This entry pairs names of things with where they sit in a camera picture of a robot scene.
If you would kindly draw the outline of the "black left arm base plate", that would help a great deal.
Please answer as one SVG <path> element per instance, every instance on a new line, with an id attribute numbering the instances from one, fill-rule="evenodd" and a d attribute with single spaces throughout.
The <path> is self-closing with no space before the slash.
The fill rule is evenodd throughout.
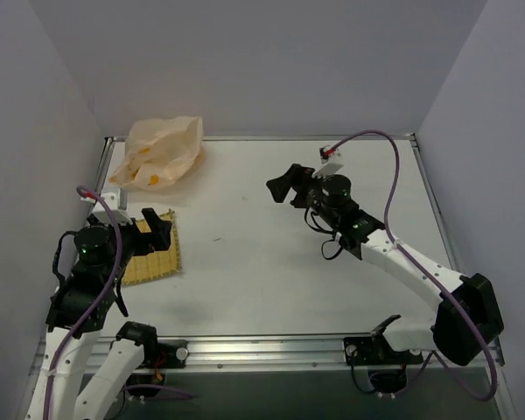
<path id="1" fill-rule="evenodd" d="M 183 339 L 161 341 L 146 364 L 148 368 L 181 369 L 186 366 L 188 342 Z"/>

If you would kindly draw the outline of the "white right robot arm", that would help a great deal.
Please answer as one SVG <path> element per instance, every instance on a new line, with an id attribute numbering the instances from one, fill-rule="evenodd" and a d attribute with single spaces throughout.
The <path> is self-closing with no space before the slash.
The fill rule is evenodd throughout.
<path id="1" fill-rule="evenodd" d="M 466 366 L 503 331 L 494 287 L 485 276 L 446 268 L 390 237 L 384 223 L 352 199 L 346 176 L 321 176 L 310 167 L 293 164 L 266 186 L 276 203 L 294 192 L 291 205 L 322 219 L 343 250 L 391 275 L 433 310 L 431 321 L 396 318 L 377 333 L 370 342 L 379 360 L 391 361 L 409 350 L 434 350 Z"/>

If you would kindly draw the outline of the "translucent banana print plastic bag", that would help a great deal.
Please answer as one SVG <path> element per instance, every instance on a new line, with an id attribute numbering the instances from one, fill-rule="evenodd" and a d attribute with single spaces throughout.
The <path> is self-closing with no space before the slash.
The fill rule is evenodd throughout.
<path id="1" fill-rule="evenodd" d="M 124 189 L 154 192 L 168 188 L 191 170 L 203 138 L 200 116 L 137 121 L 125 142 L 124 158 L 108 180 Z"/>

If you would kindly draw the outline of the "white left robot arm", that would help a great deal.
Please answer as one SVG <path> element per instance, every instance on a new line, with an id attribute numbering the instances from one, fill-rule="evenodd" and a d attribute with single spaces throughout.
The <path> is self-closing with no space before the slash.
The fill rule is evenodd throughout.
<path id="1" fill-rule="evenodd" d="M 155 327 L 127 321 L 103 364 L 88 383 L 82 381 L 110 307 L 128 313 L 121 279 L 130 259 L 171 246 L 171 222 L 151 208 L 142 214 L 146 232 L 135 220 L 112 227 L 95 216 L 81 230 L 70 232 L 79 259 L 51 298 L 44 359 L 27 418 L 102 419 L 132 372 L 158 359 Z"/>

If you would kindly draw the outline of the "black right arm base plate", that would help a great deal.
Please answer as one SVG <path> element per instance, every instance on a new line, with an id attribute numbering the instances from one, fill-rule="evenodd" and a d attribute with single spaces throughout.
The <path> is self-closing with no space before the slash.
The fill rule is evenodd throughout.
<path id="1" fill-rule="evenodd" d="M 411 351 L 394 351 L 387 341 L 380 336 L 352 336 L 343 339 L 347 365 L 387 366 L 418 365 L 424 362 L 421 354 Z"/>

